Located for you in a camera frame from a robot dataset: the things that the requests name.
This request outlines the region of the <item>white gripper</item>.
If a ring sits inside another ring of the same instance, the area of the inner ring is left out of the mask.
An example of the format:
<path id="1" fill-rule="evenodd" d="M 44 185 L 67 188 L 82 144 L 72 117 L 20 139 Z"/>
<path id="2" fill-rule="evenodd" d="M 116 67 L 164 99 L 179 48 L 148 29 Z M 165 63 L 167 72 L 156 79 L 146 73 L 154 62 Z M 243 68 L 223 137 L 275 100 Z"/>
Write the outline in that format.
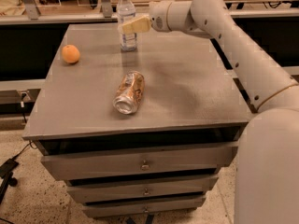
<path id="1" fill-rule="evenodd" d="M 171 1 L 150 2 L 149 17 L 146 15 L 134 17 L 121 25 L 121 33 L 130 35 L 134 33 L 145 33 L 152 28 L 158 32 L 169 32 L 167 13 Z"/>

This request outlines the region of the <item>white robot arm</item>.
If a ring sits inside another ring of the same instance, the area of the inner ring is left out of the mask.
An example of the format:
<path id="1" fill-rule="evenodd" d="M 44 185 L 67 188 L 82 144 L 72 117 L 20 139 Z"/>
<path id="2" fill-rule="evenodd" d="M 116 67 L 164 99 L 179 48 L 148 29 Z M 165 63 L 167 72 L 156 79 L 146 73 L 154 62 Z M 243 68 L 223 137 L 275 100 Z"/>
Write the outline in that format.
<path id="1" fill-rule="evenodd" d="M 299 83 L 232 19 L 223 0 L 163 1 L 120 33 L 181 31 L 221 47 L 257 111 L 239 139 L 234 224 L 299 224 Z"/>

